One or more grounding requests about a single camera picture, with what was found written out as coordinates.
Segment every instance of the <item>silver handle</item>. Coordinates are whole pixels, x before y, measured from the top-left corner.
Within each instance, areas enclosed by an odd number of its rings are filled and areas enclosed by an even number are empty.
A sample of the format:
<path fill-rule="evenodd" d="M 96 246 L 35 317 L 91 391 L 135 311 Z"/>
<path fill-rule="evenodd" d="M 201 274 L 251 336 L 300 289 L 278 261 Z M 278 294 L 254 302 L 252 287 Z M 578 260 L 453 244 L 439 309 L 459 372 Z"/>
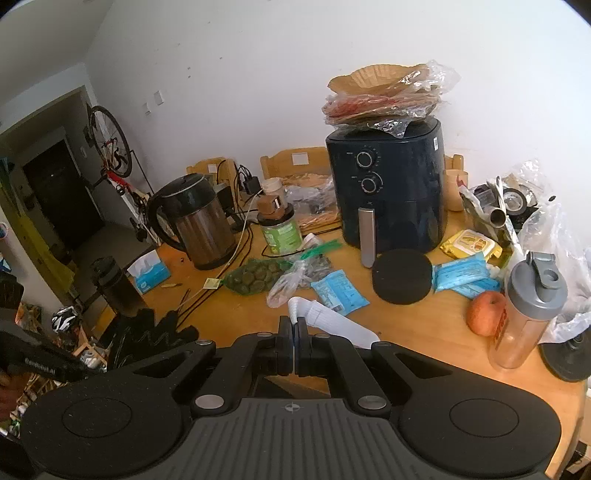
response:
<path fill-rule="evenodd" d="M 358 213 L 361 264 L 366 268 L 371 268 L 375 261 L 375 210 L 360 208 Z"/>

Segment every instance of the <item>tissue box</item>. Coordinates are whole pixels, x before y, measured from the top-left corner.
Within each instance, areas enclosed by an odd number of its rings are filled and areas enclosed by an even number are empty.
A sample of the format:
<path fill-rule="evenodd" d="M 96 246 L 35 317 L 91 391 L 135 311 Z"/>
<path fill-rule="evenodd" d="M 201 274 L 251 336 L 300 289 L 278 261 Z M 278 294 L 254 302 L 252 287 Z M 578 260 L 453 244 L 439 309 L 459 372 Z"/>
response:
<path fill-rule="evenodd" d="M 141 293 L 146 293 L 170 277 L 170 270 L 160 260 L 156 250 L 139 257 L 127 271 L 134 278 L 135 286 Z"/>

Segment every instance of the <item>black air fryer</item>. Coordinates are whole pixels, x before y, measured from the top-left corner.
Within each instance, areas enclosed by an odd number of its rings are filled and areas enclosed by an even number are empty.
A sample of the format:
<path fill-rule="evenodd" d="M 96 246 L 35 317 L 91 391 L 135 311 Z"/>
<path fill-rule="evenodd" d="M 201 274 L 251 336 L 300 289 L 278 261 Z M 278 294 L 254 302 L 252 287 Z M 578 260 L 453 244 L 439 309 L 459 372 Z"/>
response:
<path fill-rule="evenodd" d="M 371 267 L 395 248 L 428 252 L 443 237 L 443 137 L 434 118 L 403 138 L 381 131 L 336 131 L 326 139 L 343 237 Z"/>

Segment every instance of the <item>bicycle wheel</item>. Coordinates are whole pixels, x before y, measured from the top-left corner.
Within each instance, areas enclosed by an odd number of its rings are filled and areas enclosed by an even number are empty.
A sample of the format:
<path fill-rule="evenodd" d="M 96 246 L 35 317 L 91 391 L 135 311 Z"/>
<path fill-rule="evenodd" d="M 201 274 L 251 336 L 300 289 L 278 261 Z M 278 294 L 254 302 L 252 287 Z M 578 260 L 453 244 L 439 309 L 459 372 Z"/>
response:
<path fill-rule="evenodd" d="M 131 152 L 119 122 L 105 107 L 96 105 L 88 115 L 90 136 L 103 163 L 119 177 L 131 174 Z"/>

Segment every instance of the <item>wooden table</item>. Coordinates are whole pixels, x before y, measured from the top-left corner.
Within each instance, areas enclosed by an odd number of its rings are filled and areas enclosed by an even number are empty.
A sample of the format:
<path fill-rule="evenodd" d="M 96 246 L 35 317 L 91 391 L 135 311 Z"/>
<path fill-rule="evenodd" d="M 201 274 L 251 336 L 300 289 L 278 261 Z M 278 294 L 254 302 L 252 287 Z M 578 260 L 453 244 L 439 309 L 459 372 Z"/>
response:
<path fill-rule="evenodd" d="M 444 238 L 462 228 L 463 215 L 450 214 Z M 255 239 L 251 256 L 259 258 L 265 245 L 264 239 L 258 228 L 254 227 L 253 230 Z M 342 234 L 341 231 L 336 231 L 326 233 L 322 238 L 328 241 L 342 238 Z M 191 288 L 191 294 L 198 292 L 205 279 L 215 277 L 219 269 L 198 271 L 186 254 L 168 245 L 160 247 L 158 253 L 172 273 L 166 283 L 183 283 L 174 288 L 156 287 L 144 295 L 146 303 L 155 309 L 156 318 L 160 319 L 167 311 L 178 307 L 187 288 Z M 439 249 L 430 252 L 428 257 L 433 264 L 450 260 Z M 568 450 L 571 441 L 578 437 L 584 406 L 584 382 L 566 383 L 554 377 L 542 363 L 537 349 L 515 371 L 497 371 L 488 361 L 486 339 L 474 335 L 466 326 L 468 299 L 453 291 L 443 291 L 431 293 L 413 305 L 389 304 L 374 293 L 371 271 L 361 266 L 359 250 L 345 245 L 331 252 L 329 258 L 336 269 L 342 268 L 345 271 L 353 285 L 370 302 L 370 305 L 351 313 L 351 320 L 373 330 L 382 340 L 389 340 L 456 367 L 522 388 L 548 402 L 560 418 L 562 437 L 546 473 L 554 477 L 561 471 L 563 460 L 570 457 Z M 312 289 L 299 290 L 297 295 L 310 300 L 316 299 Z M 279 316 L 288 314 L 287 305 L 270 309 L 265 298 L 264 294 L 243 297 L 222 287 L 189 317 L 186 324 L 195 325 L 200 338 L 214 340 L 222 347 L 231 345 L 237 337 L 247 333 L 276 332 Z M 112 318 L 113 312 L 107 308 L 99 319 L 95 335 L 100 335 Z M 295 375 L 290 379 L 326 389 L 326 384 L 320 379 L 298 379 Z"/>

